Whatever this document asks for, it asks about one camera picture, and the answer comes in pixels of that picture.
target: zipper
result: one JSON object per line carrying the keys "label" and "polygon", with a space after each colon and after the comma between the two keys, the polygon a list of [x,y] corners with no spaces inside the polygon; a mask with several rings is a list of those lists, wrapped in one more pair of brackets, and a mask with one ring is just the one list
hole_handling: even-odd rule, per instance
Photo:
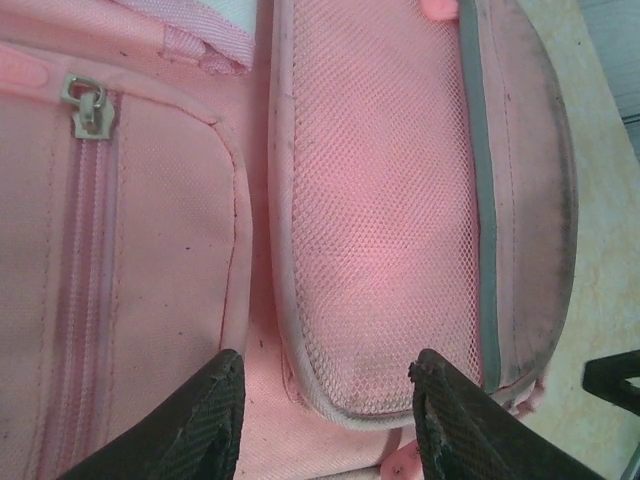
{"label": "zipper", "polygon": [[99,82],[0,44],[0,93],[71,106],[72,169],[56,313],[56,358],[38,478],[95,447],[104,391],[117,198],[116,105]]}

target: zipper track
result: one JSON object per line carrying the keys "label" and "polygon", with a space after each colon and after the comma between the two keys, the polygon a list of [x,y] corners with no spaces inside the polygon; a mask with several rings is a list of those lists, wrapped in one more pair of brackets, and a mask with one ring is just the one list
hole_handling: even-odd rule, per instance
{"label": "zipper track", "polygon": [[[114,104],[116,95],[110,94]],[[76,140],[56,318],[56,366],[38,478],[57,477],[91,453],[100,418],[115,222],[117,142]]]}

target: black object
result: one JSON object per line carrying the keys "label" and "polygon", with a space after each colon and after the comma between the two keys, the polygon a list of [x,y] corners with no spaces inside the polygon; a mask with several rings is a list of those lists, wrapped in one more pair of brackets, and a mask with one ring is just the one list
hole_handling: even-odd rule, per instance
{"label": "black object", "polygon": [[425,478],[602,478],[513,418],[435,351],[423,350],[409,376]]}
{"label": "black object", "polygon": [[640,415],[640,388],[629,382],[629,379],[636,377],[640,377],[640,350],[587,362],[582,388],[602,400]]}
{"label": "black object", "polygon": [[140,423],[60,480],[231,480],[244,397],[242,357],[224,350]]}

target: pink backpack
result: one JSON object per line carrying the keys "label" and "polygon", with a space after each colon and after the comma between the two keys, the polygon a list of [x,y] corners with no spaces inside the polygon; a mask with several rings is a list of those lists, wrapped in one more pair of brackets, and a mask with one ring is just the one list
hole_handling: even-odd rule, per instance
{"label": "pink backpack", "polygon": [[2,478],[225,349],[240,479],[410,478],[424,348],[535,408],[577,198],[516,0],[0,0],[0,127]]}

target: mesh pocket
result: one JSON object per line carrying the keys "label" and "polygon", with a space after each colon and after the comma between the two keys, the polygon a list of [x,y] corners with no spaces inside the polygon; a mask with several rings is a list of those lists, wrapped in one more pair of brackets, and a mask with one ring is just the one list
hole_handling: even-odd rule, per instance
{"label": "mesh pocket", "polygon": [[478,351],[478,219],[458,27],[415,0],[296,0],[292,250],[312,382],[408,411],[407,365]]}

